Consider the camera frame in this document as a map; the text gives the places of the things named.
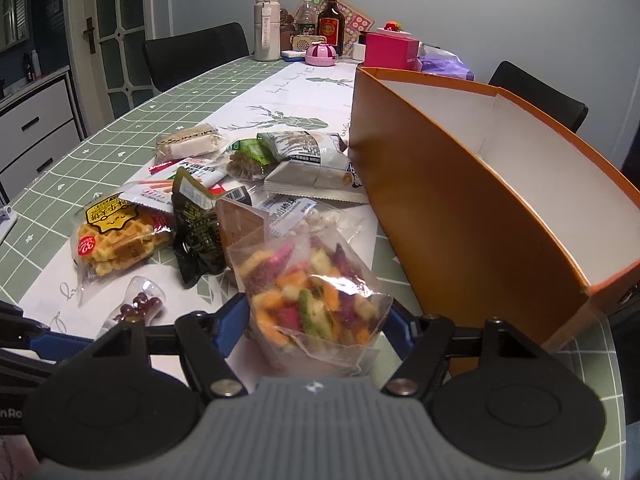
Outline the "colourful veggie chips bag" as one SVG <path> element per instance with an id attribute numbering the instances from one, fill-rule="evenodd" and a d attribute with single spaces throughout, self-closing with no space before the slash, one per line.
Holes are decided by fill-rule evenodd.
<path id="1" fill-rule="evenodd" d="M 229 248 L 250 332 L 277 375 L 367 374 L 393 297 L 336 229 Z"/>

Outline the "red spicy strips packet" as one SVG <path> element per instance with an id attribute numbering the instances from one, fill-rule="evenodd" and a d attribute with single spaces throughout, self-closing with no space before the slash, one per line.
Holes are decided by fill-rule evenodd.
<path id="1" fill-rule="evenodd" d="M 157 171 L 145 180 L 126 184 L 119 197 L 130 203 L 171 214 L 172 186 L 179 169 L 185 169 L 206 188 L 215 186 L 228 176 L 221 162 L 214 162 L 208 158 L 188 157 Z"/>

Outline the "green label nut pack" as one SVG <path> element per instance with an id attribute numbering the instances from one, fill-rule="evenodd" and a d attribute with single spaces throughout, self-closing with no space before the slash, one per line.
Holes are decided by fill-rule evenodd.
<path id="1" fill-rule="evenodd" d="M 278 164 L 267 144 L 260 139 L 234 141 L 227 153 L 228 175 L 238 180 L 264 180 Z"/>

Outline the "rice puff cake pack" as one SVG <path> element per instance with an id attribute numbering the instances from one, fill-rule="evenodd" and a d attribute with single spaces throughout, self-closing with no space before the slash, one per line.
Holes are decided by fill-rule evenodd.
<path id="1" fill-rule="evenodd" d="M 229 137 L 209 124 L 177 130 L 155 144 L 155 162 L 169 162 L 187 157 L 218 153 L 229 144 Z"/>

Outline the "white grey printed snack bag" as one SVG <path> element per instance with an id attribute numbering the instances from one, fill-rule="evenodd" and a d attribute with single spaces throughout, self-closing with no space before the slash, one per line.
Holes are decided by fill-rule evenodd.
<path id="1" fill-rule="evenodd" d="M 326 168 L 344 170 L 349 164 L 347 145 L 337 133 L 314 131 L 280 131 L 258 133 L 278 162 L 303 162 Z"/>

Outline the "chocolate balls clear pack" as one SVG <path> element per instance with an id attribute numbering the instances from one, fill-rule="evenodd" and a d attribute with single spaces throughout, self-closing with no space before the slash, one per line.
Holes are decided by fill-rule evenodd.
<path id="1" fill-rule="evenodd" d="M 160 286 L 148 278 L 135 276 L 129 282 L 124 299 L 107 315 L 96 336 L 102 337 L 121 322 L 141 322 L 149 326 L 152 319 L 163 310 L 165 299 Z"/>

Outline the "orange cardboard box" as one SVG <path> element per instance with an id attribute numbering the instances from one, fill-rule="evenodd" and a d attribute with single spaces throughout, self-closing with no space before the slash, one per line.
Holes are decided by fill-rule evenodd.
<path id="1" fill-rule="evenodd" d="M 423 311 L 555 350 L 639 281 L 639 193 L 513 93 L 356 71 L 349 156 Z"/>

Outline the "white candy clear bag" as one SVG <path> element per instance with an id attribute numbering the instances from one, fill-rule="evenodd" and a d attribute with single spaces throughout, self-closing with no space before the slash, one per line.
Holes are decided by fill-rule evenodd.
<path id="1" fill-rule="evenodd" d="M 276 195 L 258 205 L 269 216 L 273 236 L 293 236 L 337 229 L 345 240 L 357 234 L 357 222 L 344 210 L 307 197 Z"/>

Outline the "silver white snack packet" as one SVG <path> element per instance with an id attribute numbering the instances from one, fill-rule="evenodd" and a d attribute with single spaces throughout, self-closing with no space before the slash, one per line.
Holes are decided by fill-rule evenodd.
<path id="1" fill-rule="evenodd" d="M 369 196 L 350 160 L 345 169 L 294 162 L 294 160 L 281 162 L 265 178 L 264 190 L 268 193 L 334 202 L 360 205 L 369 203 Z"/>

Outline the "black chair right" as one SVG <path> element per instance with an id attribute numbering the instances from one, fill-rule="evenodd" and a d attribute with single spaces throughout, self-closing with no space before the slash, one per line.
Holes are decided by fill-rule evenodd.
<path id="1" fill-rule="evenodd" d="M 574 133 L 588 115 L 589 108 L 585 103 L 555 90 L 509 61 L 498 65 L 489 84 L 519 96 Z"/>

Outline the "black chair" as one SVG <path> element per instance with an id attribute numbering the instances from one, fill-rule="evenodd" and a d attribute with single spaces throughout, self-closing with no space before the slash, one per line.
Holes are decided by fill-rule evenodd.
<path id="1" fill-rule="evenodd" d="M 588 115 L 589 108 L 585 103 L 555 90 L 509 61 L 498 65 L 489 84 L 519 96 L 574 133 Z"/>
<path id="2" fill-rule="evenodd" d="M 250 54 L 238 22 L 188 34 L 145 41 L 143 58 L 156 90 L 165 92 L 183 81 Z"/>

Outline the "black chair left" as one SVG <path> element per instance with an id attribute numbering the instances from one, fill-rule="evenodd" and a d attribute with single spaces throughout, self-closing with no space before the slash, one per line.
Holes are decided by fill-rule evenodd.
<path id="1" fill-rule="evenodd" d="M 238 22 L 188 34 L 145 41 L 143 58 L 156 90 L 165 92 L 183 81 L 250 54 Z"/>

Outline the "magenta gift box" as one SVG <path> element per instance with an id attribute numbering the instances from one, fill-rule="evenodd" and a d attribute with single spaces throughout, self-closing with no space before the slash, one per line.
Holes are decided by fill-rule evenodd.
<path id="1" fill-rule="evenodd" d="M 418 72 L 420 41 L 411 36 L 386 35 L 382 32 L 367 34 L 363 66 L 414 70 Z"/>

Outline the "pink round mini fan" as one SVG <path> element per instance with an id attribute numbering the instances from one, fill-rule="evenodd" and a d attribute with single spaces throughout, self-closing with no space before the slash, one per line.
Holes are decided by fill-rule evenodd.
<path id="1" fill-rule="evenodd" d="M 312 44 L 305 52 L 305 63 L 317 67 L 331 67 L 336 63 L 337 54 L 333 46 L 325 42 Z"/>

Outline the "clear plastic drink bottle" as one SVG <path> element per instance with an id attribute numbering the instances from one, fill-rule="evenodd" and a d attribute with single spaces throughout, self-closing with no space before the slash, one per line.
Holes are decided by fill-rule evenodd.
<path id="1" fill-rule="evenodd" d="M 295 24 L 299 35 L 314 36 L 317 30 L 318 11 L 314 0 L 303 0 L 296 12 Z"/>

